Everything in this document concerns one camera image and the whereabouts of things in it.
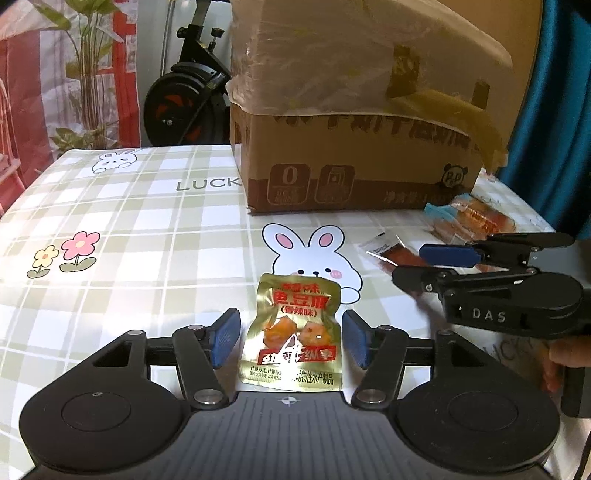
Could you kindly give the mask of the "person's right hand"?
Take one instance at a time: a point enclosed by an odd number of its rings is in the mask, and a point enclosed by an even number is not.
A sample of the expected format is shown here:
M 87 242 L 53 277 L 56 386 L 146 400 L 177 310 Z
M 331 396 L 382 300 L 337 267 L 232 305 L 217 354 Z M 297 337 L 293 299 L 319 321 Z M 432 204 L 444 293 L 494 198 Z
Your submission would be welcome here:
M 591 340 L 589 336 L 555 340 L 542 355 L 544 388 L 551 393 L 559 390 L 562 370 L 591 366 Z

